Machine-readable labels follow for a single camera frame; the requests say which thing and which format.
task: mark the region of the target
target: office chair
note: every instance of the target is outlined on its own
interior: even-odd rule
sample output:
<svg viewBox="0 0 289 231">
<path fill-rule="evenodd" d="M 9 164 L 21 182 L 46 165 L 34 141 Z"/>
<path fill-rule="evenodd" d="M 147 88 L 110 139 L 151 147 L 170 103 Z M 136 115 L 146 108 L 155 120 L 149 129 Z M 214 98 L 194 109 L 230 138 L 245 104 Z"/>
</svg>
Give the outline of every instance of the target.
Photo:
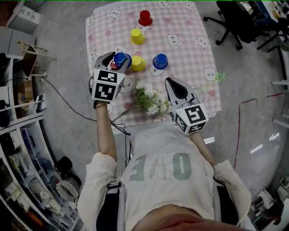
<svg viewBox="0 0 289 231">
<path fill-rule="evenodd" d="M 245 43 L 250 43 L 260 35 L 267 35 L 263 33 L 262 30 L 258 29 L 252 17 L 250 17 L 250 14 L 241 3 L 237 1 L 217 1 L 217 5 L 220 9 L 218 14 L 223 14 L 225 22 L 211 17 L 203 18 L 204 21 L 211 20 L 226 27 L 227 30 L 222 39 L 216 41 L 217 45 L 224 42 L 225 38 L 230 32 L 233 34 L 238 43 L 236 46 L 237 50 L 241 50 L 243 48 L 239 38 Z"/>
</svg>

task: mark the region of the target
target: cardboard box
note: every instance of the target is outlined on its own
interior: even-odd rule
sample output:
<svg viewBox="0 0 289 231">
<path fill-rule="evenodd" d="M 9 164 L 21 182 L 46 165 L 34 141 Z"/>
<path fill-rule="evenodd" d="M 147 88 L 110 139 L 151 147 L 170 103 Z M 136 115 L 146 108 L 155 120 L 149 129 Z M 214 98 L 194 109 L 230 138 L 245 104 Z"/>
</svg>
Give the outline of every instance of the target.
<svg viewBox="0 0 289 231">
<path fill-rule="evenodd" d="M 31 99 L 33 99 L 32 81 L 23 81 L 18 86 L 18 92 L 22 93 L 24 96 L 24 98 L 22 98 L 22 102 L 29 102 Z"/>
</svg>

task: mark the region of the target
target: plastic cup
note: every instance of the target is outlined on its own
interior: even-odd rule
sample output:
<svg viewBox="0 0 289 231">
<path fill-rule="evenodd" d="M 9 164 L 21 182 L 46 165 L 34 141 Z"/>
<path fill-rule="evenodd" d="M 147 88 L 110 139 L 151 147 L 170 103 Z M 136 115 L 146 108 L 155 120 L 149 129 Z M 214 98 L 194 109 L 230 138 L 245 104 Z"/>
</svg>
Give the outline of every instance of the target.
<svg viewBox="0 0 289 231">
<path fill-rule="evenodd" d="M 167 56 L 164 54 L 158 54 L 156 57 L 154 57 L 153 65 L 156 69 L 165 69 L 168 65 Z"/>
<path fill-rule="evenodd" d="M 131 65 L 131 56 L 129 54 L 125 54 L 123 52 L 119 52 L 119 53 L 116 53 L 113 57 L 113 61 L 115 63 L 115 65 L 117 66 L 117 68 L 120 68 L 121 65 L 124 63 L 124 61 L 126 60 L 126 58 L 128 58 L 130 60 L 127 68 L 130 67 Z"/>
<path fill-rule="evenodd" d="M 125 60 L 126 55 L 123 52 L 116 53 L 113 57 L 113 61 L 115 62 L 117 67 L 120 67 Z"/>
<path fill-rule="evenodd" d="M 145 36 L 142 34 L 141 30 L 138 28 L 131 30 L 131 43 L 135 45 L 140 45 L 145 41 Z"/>
<path fill-rule="evenodd" d="M 143 10 L 140 12 L 140 19 L 139 19 L 139 24 L 142 26 L 149 26 L 150 24 L 153 23 L 153 20 L 150 16 L 150 12 L 147 10 Z"/>
<path fill-rule="evenodd" d="M 145 68 L 145 60 L 140 56 L 133 56 L 131 69 L 134 71 L 141 71 L 143 68 Z"/>
<path fill-rule="evenodd" d="M 126 56 L 130 60 L 130 63 L 127 66 L 127 68 L 129 68 L 131 66 L 132 59 L 131 59 L 131 56 L 129 54 L 127 54 L 127 53 L 126 53 Z"/>
</svg>

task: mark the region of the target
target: backpack strap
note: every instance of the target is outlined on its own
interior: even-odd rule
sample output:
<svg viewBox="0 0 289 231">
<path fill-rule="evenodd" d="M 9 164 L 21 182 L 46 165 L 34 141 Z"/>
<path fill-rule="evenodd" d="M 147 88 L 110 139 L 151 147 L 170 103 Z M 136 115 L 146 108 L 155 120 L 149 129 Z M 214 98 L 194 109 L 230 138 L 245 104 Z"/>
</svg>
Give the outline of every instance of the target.
<svg viewBox="0 0 289 231">
<path fill-rule="evenodd" d="M 238 213 L 233 201 L 230 198 L 227 187 L 224 182 L 219 181 L 216 178 L 214 178 L 214 180 L 218 191 L 218 196 L 214 194 L 214 199 L 219 198 L 221 222 L 236 226 L 238 224 Z"/>
<path fill-rule="evenodd" d="M 120 181 L 110 183 L 107 186 L 104 204 L 96 220 L 97 231 L 117 231 L 120 187 Z"/>
</svg>

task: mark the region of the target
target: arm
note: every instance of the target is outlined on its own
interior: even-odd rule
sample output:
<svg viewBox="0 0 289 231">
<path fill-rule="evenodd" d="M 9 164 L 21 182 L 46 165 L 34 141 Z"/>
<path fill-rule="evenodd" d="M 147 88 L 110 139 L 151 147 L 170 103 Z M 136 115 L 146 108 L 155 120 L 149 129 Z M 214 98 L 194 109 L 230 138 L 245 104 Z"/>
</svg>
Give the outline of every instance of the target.
<svg viewBox="0 0 289 231">
<path fill-rule="evenodd" d="M 99 102 L 96 105 L 98 149 L 102 154 L 111 156 L 117 161 L 117 149 L 110 125 L 107 103 Z"/>
<path fill-rule="evenodd" d="M 206 161 L 208 161 L 211 166 L 215 166 L 215 160 L 208 149 L 207 145 L 205 144 L 203 138 L 201 137 L 200 133 L 193 133 L 189 135 L 191 141 L 197 146 L 199 149 L 201 155 L 205 158 Z"/>
</svg>

